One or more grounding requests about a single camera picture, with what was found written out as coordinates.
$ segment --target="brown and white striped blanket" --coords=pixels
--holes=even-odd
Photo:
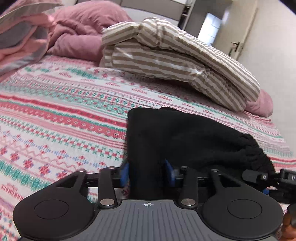
[[[260,93],[258,81],[239,62],[161,18],[108,27],[102,44],[105,67],[188,82],[233,111],[244,110]]]

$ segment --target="silver bolt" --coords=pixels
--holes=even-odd
[[[104,206],[111,206],[115,203],[115,201],[111,198],[105,198],[100,201],[100,203]]]
[[[191,198],[184,198],[184,199],[182,199],[181,203],[184,206],[193,206],[195,204],[195,201]]]

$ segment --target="bed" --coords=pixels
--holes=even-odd
[[[276,170],[295,169],[272,121],[233,113],[193,89],[151,80],[92,62],[45,56],[0,83],[0,237],[17,240],[14,206],[78,170],[95,173],[126,157],[126,117],[131,108],[172,107],[251,134]],[[118,197],[126,189],[116,190]],[[96,201],[96,192],[89,191]]]

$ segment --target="frosted glass panel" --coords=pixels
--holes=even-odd
[[[212,45],[220,25],[221,19],[217,18],[213,14],[208,13],[197,39],[208,45]]]

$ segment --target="black folded pants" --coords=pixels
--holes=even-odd
[[[240,179],[246,169],[274,174],[270,159],[249,134],[212,119],[168,107],[128,113],[130,198],[165,199],[163,164],[207,173],[218,168]]]

